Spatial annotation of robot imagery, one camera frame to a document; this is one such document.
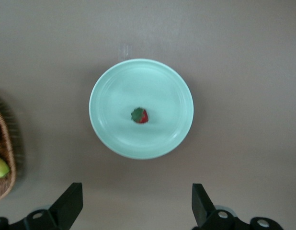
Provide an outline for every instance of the red fruit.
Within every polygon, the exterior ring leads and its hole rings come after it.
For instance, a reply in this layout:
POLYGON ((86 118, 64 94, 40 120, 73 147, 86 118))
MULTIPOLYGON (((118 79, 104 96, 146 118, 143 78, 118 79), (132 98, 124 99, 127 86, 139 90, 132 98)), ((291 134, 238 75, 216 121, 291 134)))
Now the red fruit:
POLYGON ((148 121, 147 111, 143 108, 136 108, 133 113, 131 113, 131 119, 136 123, 142 124, 148 121))

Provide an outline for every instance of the green fruit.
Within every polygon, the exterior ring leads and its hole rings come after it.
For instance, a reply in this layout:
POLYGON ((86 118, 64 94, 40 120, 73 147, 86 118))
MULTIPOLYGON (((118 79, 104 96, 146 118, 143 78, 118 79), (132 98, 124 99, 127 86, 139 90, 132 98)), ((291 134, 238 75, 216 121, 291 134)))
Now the green fruit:
POLYGON ((9 171, 10 171, 10 168, 7 165, 7 163, 0 158, 0 178, 5 177, 9 171))

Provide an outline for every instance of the wicker basket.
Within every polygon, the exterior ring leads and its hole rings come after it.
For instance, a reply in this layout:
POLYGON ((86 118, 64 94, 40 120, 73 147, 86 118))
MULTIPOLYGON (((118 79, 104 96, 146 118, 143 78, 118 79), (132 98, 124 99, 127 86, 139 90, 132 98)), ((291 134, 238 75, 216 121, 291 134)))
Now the wicker basket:
POLYGON ((15 150, 21 146, 19 129, 10 109, 0 98, 0 157, 10 167, 10 172, 0 178, 0 199, 12 189, 16 181, 15 150))

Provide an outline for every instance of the turquoise plate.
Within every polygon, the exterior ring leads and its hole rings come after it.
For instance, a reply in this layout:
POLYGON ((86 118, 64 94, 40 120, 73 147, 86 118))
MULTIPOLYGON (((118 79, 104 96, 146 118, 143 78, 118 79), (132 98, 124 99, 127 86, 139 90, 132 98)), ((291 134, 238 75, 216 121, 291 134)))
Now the turquoise plate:
POLYGON ((132 159, 152 159, 176 148, 190 130, 192 95, 170 67, 149 59, 132 59, 108 69, 90 97, 91 124, 112 151, 132 159), (131 120, 145 108, 149 121, 131 120))

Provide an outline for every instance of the gray table surface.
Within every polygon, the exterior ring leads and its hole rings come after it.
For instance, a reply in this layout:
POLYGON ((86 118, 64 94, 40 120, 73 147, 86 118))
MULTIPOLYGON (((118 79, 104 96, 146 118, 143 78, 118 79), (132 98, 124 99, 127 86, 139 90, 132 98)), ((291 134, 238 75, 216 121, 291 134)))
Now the gray table surface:
POLYGON ((82 182, 72 230, 189 230, 202 183, 241 220, 296 230, 296 0, 0 1, 0 96, 26 151, 0 201, 11 222, 82 182), (91 90, 120 44, 192 93, 191 130, 163 157, 124 158, 91 127, 91 90))

